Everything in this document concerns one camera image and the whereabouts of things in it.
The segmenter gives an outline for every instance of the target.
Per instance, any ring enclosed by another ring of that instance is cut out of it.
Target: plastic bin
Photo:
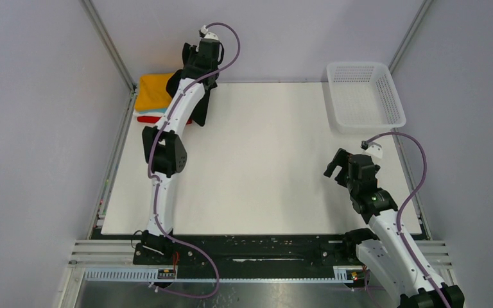
[[[377,62],[333,62],[327,66],[337,129],[381,133],[405,125],[405,114],[387,66]]]

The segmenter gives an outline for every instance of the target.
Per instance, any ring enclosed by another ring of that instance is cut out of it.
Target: purple cable
[[[422,263],[420,263],[420,260],[415,255],[415,252],[413,251],[413,248],[411,248],[411,245],[409,245],[409,242],[407,241],[407,238],[401,232],[401,229],[402,229],[402,227],[401,227],[401,216],[403,214],[403,210],[405,209],[405,206],[407,205],[407,203],[409,203],[409,201],[411,201],[411,199],[413,199],[414,195],[419,191],[420,187],[422,187],[422,184],[424,184],[424,181],[426,179],[426,172],[428,171],[428,163],[426,162],[426,153],[424,152],[424,148],[422,148],[422,146],[420,145],[420,142],[417,139],[415,139],[413,136],[408,135],[406,133],[399,133],[399,132],[381,133],[379,135],[376,135],[376,136],[371,137],[370,139],[368,139],[366,141],[366,143],[370,143],[372,141],[377,140],[378,138],[381,138],[381,137],[384,137],[384,136],[388,136],[388,135],[397,135],[397,136],[403,136],[403,137],[408,138],[409,140],[413,141],[419,147],[420,154],[422,155],[422,178],[420,178],[419,184],[415,187],[415,189],[405,199],[405,201],[403,201],[402,205],[400,206],[400,208],[398,210],[398,215],[396,216],[396,226],[398,228],[398,232],[400,234],[400,238],[401,238],[401,240],[403,242],[403,245],[405,245],[405,248],[407,249],[407,251],[411,255],[411,258],[413,259],[413,261],[415,261],[415,264],[417,264],[417,266],[420,268],[422,274],[425,277],[429,277],[428,278],[428,282],[435,289],[435,291],[437,292],[437,294],[441,298],[441,301],[443,301],[443,304],[445,304],[445,307],[446,308],[451,308],[451,305],[449,304],[449,302],[445,298],[445,295],[443,295],[443,292],[441,292],[440,288],[437,286],[437,284],[435,283],[435,281],[430,277],[428,271],[424,268],[424,266],[422,265]]]
[[[186,91],[188,91],[191,87],[193,87],[193,85],[202,81],[203,79],[211,77],[212,75],[218,74],[218,73],[222,72],[223,70],[227,69],[239,57],[239,53],[241,52],[241,41],[239,40],[239,35],[237,35],[237,32],[235,32],[235,30],[233,30],[230,26],[228,26],[227,24],[224,24],[223,22],[213,22],[212,24],[208,24],[207,28],[210,28],[212,26],[223,26],[223,27],[228,28],[233,33],[233,35],[235,36],[235,39],[237,40],[237,53],[235,54],[235,57],[228,64],[224,65],[224,67],[217,69],[211,73],[205,74],[205,75],[197,78],[196,80],[192,81],[189,85],[187,85],[186,88],[184,88],[184,90],[178,95],[177,100],[175,101],[173,106],[171,106],[171,109],[169,110],[168,118],[170,118],[173,115],[173,112],[175,111],[176,107],[180,103],[180,100],[182,99],[182,97],[184,96],[184,93],[186,93]],[[160,181],[161,180],[160,180],[160,177],[158,175],[156,175],[155,173],[154,174],[152,173],[151,167],[152,167],[152,161],[154,158],[154,150],[156,149],[156,146],[158,145],[158,142],[160,140],[160,136],[161,136],[163,130],[165,129],[165,127],[167,127],[168,124],[169,124],[169,122],[165,121],[163,123],[162,127],[158,130],[158,133],[156,134],[156,137],[154,138],[154,142],[152,143],[152,147],[150,149],[150,155],[148,157],[148,178],[155,178],[156,181],[158,181],[158,183],[156,184],[155,192],[154,192],[154,205],[153,205],[156,225],[158,226],[158,229],[160,230],[160,232],[163,234],[164,237],[167,237],[168,239],[170,239],[170,240],[172,240],[178,244],[182,244],[186,247],[190,247],[190,248],[198,251],[199,253],[201,253],[209,261],[209,263],[211,263],[212,268],[214,268],[214,273],[216,275],[216,285],[214,287],[214,290],[212,290],[212,292],[210,292],[207,295],[191,295],[191,294],[171,291],[171,290],[167,290],[167,289],[160,289],[160,290],[163,292],[166,292],[166,293],[184,296],[184,297],[188,297],[188,298],[195,298],[195,299],[209,298],[212,295],[215,295],[216,292],[218,292],[218,290],[220,288],[220,274],[218,273],[218,268],[216,268],[216,264],[211,259],[211,257],[209,255],[207,255],[207,253],[204,252],[201,248],[199,248],[193,244],[190,244],[190,243],[181,241],[179,239],[176,239],[173,236],[169,235],[167,232],[165,232],[165,230],[162,228],[160,221],[158,219],[157,204],[158,204],[158,192],[160,190]]]
[[[371,294],[369,287],[367,286],[368,281],[369,281],[369,271],[366,271],[365,276],[364,276],[364,288],[367,292],[367,295],[369,295],[369,298],[371,298],[371,301],[373,302],[373,304],[375,304],[375,306],[377,308],[381,308],[381,305],[379,305],[379,303],[377,303],[377,301],[373,297],[373,294]]]

